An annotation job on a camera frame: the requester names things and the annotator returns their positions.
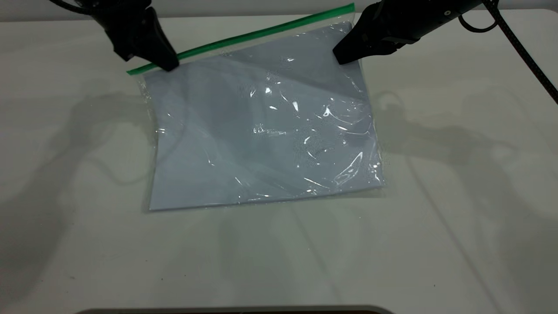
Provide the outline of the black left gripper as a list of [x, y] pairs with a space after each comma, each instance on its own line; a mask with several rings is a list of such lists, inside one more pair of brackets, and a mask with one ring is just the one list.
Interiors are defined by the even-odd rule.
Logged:
[[176, 52], [167, 39], [151, 0], [88, 0], [87, 8], [99, 10], [92, 18], [102, 26], [114, 52], [128, 61], [134, 56], [148, 64], [130, 73], [161, 69], [170, 72], [179, 66]]

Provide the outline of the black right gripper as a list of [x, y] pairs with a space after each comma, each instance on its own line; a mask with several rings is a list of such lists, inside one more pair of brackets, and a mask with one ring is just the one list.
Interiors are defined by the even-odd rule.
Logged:
[[339, 65], [390, 55], [462, 13], [462, 0], [381, 0], [364, 9], [333, 54]]

